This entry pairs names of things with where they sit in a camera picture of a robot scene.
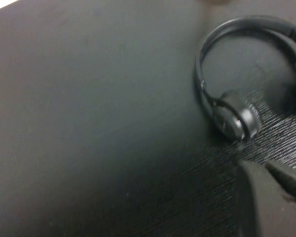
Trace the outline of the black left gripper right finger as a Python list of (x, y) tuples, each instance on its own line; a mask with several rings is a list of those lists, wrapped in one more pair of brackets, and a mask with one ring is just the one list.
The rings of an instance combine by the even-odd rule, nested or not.
[(283, 189), (296, 199), (296, 169), (277, 160), (268, 161), (265, 167)]

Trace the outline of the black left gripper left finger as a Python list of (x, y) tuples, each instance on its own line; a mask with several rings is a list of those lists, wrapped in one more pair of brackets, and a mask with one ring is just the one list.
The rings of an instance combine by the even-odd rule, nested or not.
[(242, 161), (238, 165), (238, 235), (296, 237), (296, 199), (265, 164)]

